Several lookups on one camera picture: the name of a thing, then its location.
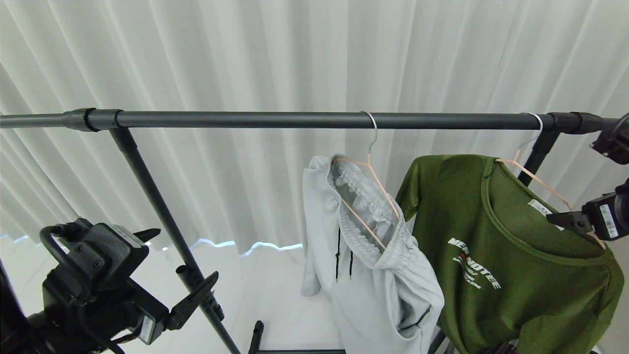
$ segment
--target barcode label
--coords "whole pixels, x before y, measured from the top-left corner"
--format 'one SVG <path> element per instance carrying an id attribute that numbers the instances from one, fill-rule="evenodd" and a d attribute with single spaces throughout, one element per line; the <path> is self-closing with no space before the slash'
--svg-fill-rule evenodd
<path id="1" fill-rule="evenodd" d="M 616 224 L 614 224 L 614 218 L 611 216 L 609 205 L 603 204 L 600 206 L 600 209 L 603 221 L 605 221 L 605 227 L 607 227 L 607 233 L 610 235 L 610 239 L 618 237 L 618 230 L 616 230 Z"/>

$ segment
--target shirt neckline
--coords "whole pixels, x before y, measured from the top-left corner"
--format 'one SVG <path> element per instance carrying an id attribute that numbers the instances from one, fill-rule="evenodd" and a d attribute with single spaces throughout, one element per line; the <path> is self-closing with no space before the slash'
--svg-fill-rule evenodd
<path id="1" fill-rule="evenodd" d="M 600 265 L 600 264 L 606 263 L 607 261 L 613 258 L 613 254 L 609 247 L 605 249 L 603 254 L 597 257 L 593 257 L 593 258 L 570 258 L 570 257 L 556 256 L 554 254 L 548 254 L 546 252 L 540 251 L 539 249 L 534 248 L 533 246 L 529 245 L 528 243 L 522 241 L 521 239 L 513 235 L 503 225 L 503 223 L 500 222 L 500 220 L 498 219 L 498 216 L 496 216 L 496 214 L 494 213 L 494 210 L 491 207 L 491 204 L 489 203 L 489 180 L 491 179 L 491 173 L 493 171 L 494 164 L 496 164 L 497 168 L 501 168 L 505 172 L 505 175 L 509 176 L 512 182 L 515 183 L 523 192 L 531 196 L 531 198 L 538 200 L 540 203 L 542 203 L 542 205 L 550 209 L 553 213 L 556 213 L 557 211 L 552 206 L 544 202 L 541 198 L 536 196 L 536 194 L 534 194 L 531 190 L 529 190 L 520 180 L 518 180 L 518 178 L 516 178 L 516 176 L 513 175 L 513 173 L 511 173 L 511 171 L 509 171 L 509 169 L 503 163 L 496 162 L 495 160 L 496 160 L 495 157 L 487 157 L 484 161 L 484 167 L 483 167 L 482 178 L 481 178 L 481 200 L 482 200 L 482 206 L 485 209 L 485 214 L 487 215 L 487 217 L 489 217 L 489 220 L 494 224 L 494 226 L 506 239 L 511 241 L 513 244 L 515 244 L 516 246 L 518 246 L 525 252 L 530 253 L 533 256 L 536 256 L 537 258 L 541 258 L 543 260 L 547 260 L 550 262 L 559 263 L 563 265 L 593 266 L 593 265 Z"/>

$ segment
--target shirt logo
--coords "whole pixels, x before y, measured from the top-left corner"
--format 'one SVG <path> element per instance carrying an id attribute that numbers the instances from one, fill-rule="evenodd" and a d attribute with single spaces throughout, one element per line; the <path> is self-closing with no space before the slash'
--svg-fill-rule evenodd
<path id="1" fill-rule="evenodd" d="M 475 278 L 476 276 L 481 275 L 482 277 L 487 278 L 487 280 L 491 283 L 491 286 L 495 289 L 501 288 L 500 283 L 498 283 L 496 278 L 494 278 L 487 268 L 472 260 L 472 257 L 469 256 L 470 251 L 463 241 L 452 238 L 448 241 L 448 244 L 454 245 L 463 251 L 458 257 L 452 258 L 452 260 L 461 265 L 461 268 L 463 268 L 463 278 L 468 284 L 477 289 L 482 288 L 482 286 L 476 282 Z"/>

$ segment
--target white floor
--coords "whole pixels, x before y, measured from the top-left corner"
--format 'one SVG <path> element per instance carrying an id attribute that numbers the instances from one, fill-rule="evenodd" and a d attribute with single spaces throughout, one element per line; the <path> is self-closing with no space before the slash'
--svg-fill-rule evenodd
<path id="1" fill-rule="evenodd" d="M 208 276 L 218 270 L 215 296 L 223 307 L 223 324 L 241 352 L 249 349 L 253 325 L 265 324 L 262 349 L 341 348 L 338 329 L 331 317 L 331 304 L 322 295 L 305 298 L 299 294 L 303 273 L 303 250 L 277 251 L 259 247 L 248 256 L 236 248 L 200 244 L 193 254 Z M 25 314 L 43 309 L 42 281 L 57 265 L 42 246 L 25 239 L 0 241 L 3 265 Z M 175 274 L 182 261 L 174 248 L 151 250 L 132 278 L 168 307 L 185 295 Z M 169 331 L 151 346 L 139 340 L 123 345 L 127 353 L 228 353 L 218 335 L 196 311 L 179 331 Z"/>

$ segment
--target clothing rack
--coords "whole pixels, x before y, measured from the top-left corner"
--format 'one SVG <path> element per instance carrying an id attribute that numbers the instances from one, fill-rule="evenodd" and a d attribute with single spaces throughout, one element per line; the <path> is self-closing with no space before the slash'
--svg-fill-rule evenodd
<path id="1" fill-rule="evenodd" d="M 372 113 L 372 115 L 378 129 L 538 130 L 540 128 L 539 121 L 529 113 Z M 601 118 L 581 112 L 553 112 L 538 116 L 542 120 L 543 131 L 535 141 L 525 163 L 525 167 L 532 173 L 537 172 L 561 133 L 597 132 L 611 128 L 617 122 L 617 119 Z M 129 128 L 373 128 L 371 119 L 361 112 L 123 111 L 83 108 L 65 113 L 0 116 L 0 128 L 55 127 L 67 127 L 83 132 L 109 130 L 188 267 L 188 274 L 181 276 L 181 279 L 189 290 L 194 289 L 196 284 L 204 279 L 201 269 L 144 163 Z M 525 185 L 531 182 L 531 178 L 525 173 L 520 173 L 518 179 Z M 240 354 L 240 350 L 222 324 L 215 305 L 216 300 L 210 295 L 209 299 L 202 304 L 201 310 L 230 353 Z M 248 354 L 345 353 L 345 350 L 261 350 L 260 342 L 263 332 L 264 324 L 262 321 L 257 321 Z M 444 339 L 445 334 L 439 332 L 433 340 L 429 354 L 434 354 Z"/>

